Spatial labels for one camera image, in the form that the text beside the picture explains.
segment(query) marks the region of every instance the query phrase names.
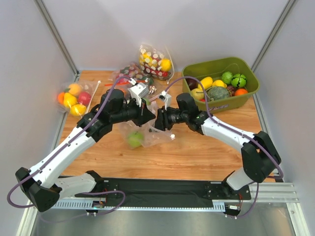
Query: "yellow fruit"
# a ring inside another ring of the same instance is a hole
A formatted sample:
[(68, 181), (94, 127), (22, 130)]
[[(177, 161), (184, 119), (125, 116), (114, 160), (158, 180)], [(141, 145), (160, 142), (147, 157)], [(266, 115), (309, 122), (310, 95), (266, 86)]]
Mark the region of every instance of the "yellow fruit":
[(73, 96), (79, 96), (82, 88), (79, 84), (71, 84), (68, 86), (69, 91), (68, 93), (71, 93)]
[(215, 80), (212, 83), (212, 87), (215, 87), (215, 86), (224, 87), (224, 88), (227, 87), (227, 85), (222, 80)]
[(213, 79), (212, 79), (210, 76), (208, 76), (208, 77), (206, 77), (206, 78), (203, 78), (200, 82), (202, 83), (203, 87), (204, 87), (205, 90), (206, 90), (206, 89), (208, 89), (208, 88), (211, 87), (211, 85), (212, 85), (212, 83), (213, 83)]
[(194, 88), (192, 91), (191, 91), (191, 95), (194, 99), (196, 100), (200, 100), (202, 98), (205, 97), (202, 89), (199, 89), (199, 88)]
[(170, 59), (163, 58), (160, 66), (162, 67), (161, 71), (167, 72), (172, 68), (172, 63), (171, 63)]
[(73, 96), (72, 94), (66, 92), (64, 94), (64, 98), (63, 98), (63, 105), (66, 108), (71, 108), (72, 106), (74, 106), (75, 104), (78, 103), (78, 100), (75, 96)]
[(82, 104), (76, 104), (71, 107), (70, 114), (74, 115), (75, 117), (83, 116), (87, 107)]

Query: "wooden tabletop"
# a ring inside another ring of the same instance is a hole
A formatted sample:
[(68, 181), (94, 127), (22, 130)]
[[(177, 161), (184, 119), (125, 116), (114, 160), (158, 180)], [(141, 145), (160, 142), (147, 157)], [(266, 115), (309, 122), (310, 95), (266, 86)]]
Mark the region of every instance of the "wooden tabletop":
[[(91, 107), (100, 102), (106, 92), (104, 84), (111, 71), (83, 71), (80, 80), (101, 80)], [(172, 107), (177, 107), (175, 97), (182, 92), (179, 81), (170, 89)], [(259, 132), (260, 125), (253, 98), (241, 108), (220, 112), (216, 116), (237, 128)], [(78, 117), (68, 116), (62, 140), (76, 126)], [(229, 173), (242, 166), (240, 154), (211, 137), (192, 132), (185, 124), (176, 124), (172, 132), (175, 140), (148, 148), (129, 149), (114, 125), (113, 131), (105, 135), (93, 147), (82, 153), (65, 171), (64, 175), (77, 176), (94, 170), (102, 177), (158, 178), (223, 180)]]

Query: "green apple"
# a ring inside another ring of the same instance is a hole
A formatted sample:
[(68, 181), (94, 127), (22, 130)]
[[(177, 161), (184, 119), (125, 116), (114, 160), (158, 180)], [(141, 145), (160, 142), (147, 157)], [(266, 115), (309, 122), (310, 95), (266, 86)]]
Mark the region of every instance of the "green apple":
[(141, 146), (144, 136), (139, 131), (134, 131), (128, 135), (127, 140), (130, 147), (137, 148)]

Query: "orange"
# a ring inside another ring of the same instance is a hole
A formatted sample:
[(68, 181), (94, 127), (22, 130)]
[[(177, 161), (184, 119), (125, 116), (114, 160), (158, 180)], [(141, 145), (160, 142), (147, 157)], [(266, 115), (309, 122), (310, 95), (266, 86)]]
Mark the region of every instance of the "orange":
[(63, 99), (64, 99), (64, 92), (61, 92), (57, 96), (57, 100), (61, 105), (63, 105)]
[(243, 94), (246, 94), (246, 93), (248, 93), (246, 89), (240, 88), (240, 89), (235, 91), (235, 96), (243, 95)]
[(82, 88), (79, 84), (71, 84), (68, 86), (68, 93), (72, 94), (73, 96), (79, 96)]

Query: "wooden table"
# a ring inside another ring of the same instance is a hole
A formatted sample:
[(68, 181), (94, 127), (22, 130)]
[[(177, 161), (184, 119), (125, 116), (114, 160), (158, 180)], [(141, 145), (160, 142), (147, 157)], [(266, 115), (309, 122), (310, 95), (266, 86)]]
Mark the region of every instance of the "wooden table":
[[(80, 80), (101, 80), (91, 107), (100, 102), (106, 92), (104, 84), (111, 71), (83, 71)], [(182, 92), (182, 82), (170, 89), (172, 107), (177, 107), (176, 96)], [(259, 132), (260, 125), (253, 98), (241, 108), (217, 113), (222, 121), (251, 132)], [(68, 116), (62, 140), (76, 126), (79, 118)], [(129, 149), (117, 126), (97, 144), (82, 153), (64, 175), (77, 176), (94, 170), (102, 177), (223, 180), (242, 166), (240, 154), (211, 137), (192, 132), (185, 124), (176, 124), (172, 132), (175, 140), (148, 148)]]

